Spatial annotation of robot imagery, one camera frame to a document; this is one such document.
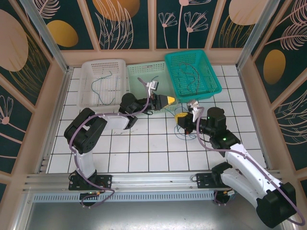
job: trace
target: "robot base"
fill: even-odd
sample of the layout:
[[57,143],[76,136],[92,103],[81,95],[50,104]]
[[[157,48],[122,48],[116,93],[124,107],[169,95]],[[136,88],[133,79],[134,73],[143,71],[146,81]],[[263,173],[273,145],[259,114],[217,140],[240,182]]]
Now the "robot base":
[[[75,175],[71,175],[69,177],[69,187],[70,191],[97,191],[98,188],[88,184],[78,173],[74,172]],[[88,180],[98,186],[104,188],[111,188],[112,185],[112,175],[97,175],[97,171],[94,172],[92,176],[88,178]]]

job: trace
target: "white plastic basket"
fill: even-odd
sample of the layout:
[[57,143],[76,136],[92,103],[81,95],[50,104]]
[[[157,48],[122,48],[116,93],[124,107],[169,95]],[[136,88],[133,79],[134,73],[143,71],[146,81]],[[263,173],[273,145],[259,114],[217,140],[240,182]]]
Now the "white plastic basket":
[[83,63],[77,104],[81,110],[90,108],[97,113],[113,110],[117,112],[125,93],[126,63],[124,60],[105,59]]

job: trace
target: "light green plastic basket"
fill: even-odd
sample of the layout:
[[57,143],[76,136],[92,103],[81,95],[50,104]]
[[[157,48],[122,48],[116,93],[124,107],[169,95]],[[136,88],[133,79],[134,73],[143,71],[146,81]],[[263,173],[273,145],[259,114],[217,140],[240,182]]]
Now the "light green plastic basket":
[[[137,99],[146,98],[146,92],[138,78],[141,78],[144,82],[150,82],[156,76],[158,77],[156,77],[155,80],[159,82],[159,86],[155,93],[176,98],[165,61],[128,65],[127,74],[130,93],[133,93]],[[177,100],[166,109],[153,111],[153,113],[166,113],[167,110],[174,111],[176,108]]]

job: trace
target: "teal plastic basket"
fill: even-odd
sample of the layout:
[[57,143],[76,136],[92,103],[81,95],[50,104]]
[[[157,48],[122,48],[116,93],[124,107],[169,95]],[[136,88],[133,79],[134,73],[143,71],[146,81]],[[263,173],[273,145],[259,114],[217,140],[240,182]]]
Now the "teal plastic basket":
[[165,62],[180,102],[207,99],[222,91],[221,84],[203,50],[166,54]]
[[[176,97],[165,61],[128,65],[127,74],[129,79],[130,93],[133,93],[137,99],[146,98],[146,91],[144,90],[138,78],[141,78],[144,82],[150,82],[154,78],[159,82],[158,89],[155,92],[156,94]],[[165,113],[168,110],[174,111],[176,108],[177,101],[169,105],[166,109],[153,111],[153,113]]]

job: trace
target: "metal base plate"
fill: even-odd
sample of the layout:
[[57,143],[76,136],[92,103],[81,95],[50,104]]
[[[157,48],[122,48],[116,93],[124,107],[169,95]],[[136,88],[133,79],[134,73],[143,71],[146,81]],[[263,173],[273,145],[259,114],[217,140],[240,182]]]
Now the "metal base plate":
[[198,188],[225,188],[229,189],[230,187],[225,184],[216,184],[211,177],[211,173],[198,173],[196,174],[196,182]]
[[[112,185],[112,176],[111,175],[96,175],[95,177],[88,178],[89,181],[93,182],[94,184],[104,187],[104,188],[111,188]],[[69,187],[70,191],[97,191],[98,188],[88,184],[84,181],[83,178],[80,178],[78,175],[72,175],[70,177]]]

